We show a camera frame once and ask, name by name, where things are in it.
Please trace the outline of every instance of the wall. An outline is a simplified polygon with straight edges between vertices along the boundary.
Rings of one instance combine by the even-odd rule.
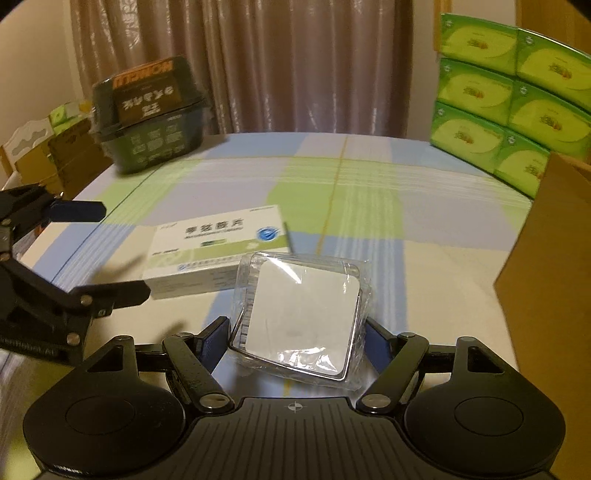
[[[428,140],[439,76],[433,50],[433,0],[413,0],[413,72],[407,137]],[[515,0],[453,0],[453,13],[515,25]]]
[[[25,0],[0,24],[0,144],[27,121],[80,97],[69,8],[69,0]],[[0,177],[1,187],[4,172]]]

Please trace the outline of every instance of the clear plastic wrap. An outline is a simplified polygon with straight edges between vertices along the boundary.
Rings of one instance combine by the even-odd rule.
[[[230,348],[251,368],[356,390],[371,308],[368,262],[258,252],[238,267]]]

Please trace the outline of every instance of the stack of tissue boxes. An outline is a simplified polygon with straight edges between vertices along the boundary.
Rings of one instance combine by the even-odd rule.
[[[441,16],[431,143],[535,197],[554,150],[591,151],[591,56],[537,33]]]

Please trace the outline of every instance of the checkered tablecloth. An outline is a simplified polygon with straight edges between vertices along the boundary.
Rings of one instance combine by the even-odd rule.
[[[390,331],[412,330],[434,343],[477,336],[515,363],[492,282],[531,202],[424,142],[335,134],[210,137],[197,153],[155,170],[120,178],[110,169],[80,197],[103,201],[105,220],[51,225],[43,234],[52,235],[51,245],[31,262],[66,290],[139,278],[154,225],[278,204],[296,252],[372,261],[374,316]],[[150,300],[141,318],[138,311],[116,312],[93,326],[89,348],[116,333],[158,342],[177,326],[198,330],[229,314],[231,297],[221,291]],[[231,357],[215,376],[234,395],[327,394],[262,374],[241,381]]]

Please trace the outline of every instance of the black plastic container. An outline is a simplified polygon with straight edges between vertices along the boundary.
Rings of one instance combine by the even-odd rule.
[[[207,106],[184,57],[141,65],[95,85],[95,124],[105,154],[133,173],[195,150]]]

